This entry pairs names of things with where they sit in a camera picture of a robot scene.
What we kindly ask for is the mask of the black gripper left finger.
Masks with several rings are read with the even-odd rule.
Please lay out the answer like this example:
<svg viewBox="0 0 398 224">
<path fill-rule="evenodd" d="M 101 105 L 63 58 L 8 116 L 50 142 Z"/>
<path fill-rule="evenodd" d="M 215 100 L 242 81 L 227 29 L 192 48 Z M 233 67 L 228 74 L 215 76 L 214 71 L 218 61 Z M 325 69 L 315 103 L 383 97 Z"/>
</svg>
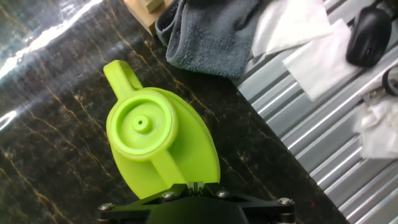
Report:
<svg viewBox="0 0 398 224">
<path fill-rule="evenodd" d="M 104 203 L 95 211 L 95 218 L 102 223 L 134 223 L 145 221 L 153 209 L 161 205 L 167 205 L 178 199 L 193 196 L 196 189 L 196 182 L 173 184 L 173 186 L 167 190 L 163 190 L 128 205 Z"/>
</svg>

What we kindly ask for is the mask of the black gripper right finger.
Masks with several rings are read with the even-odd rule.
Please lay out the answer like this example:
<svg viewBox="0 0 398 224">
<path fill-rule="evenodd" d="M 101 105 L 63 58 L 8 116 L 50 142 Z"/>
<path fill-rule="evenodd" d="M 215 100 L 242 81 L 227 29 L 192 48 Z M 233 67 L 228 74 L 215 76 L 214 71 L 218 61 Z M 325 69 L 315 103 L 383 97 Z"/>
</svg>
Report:
<svg viewBox="0 0 398 224">
<path fill-rule="evenodd" d="M 196 183 L 196 193 L 200 197 L 210 197 L 240 208 L 247 218 L 268 219 L 269 223 L 295 223 L 295 202 L 290 198 L 262 200 L 242 193 L 226 190 L 221 184 Z"/>
</svg>

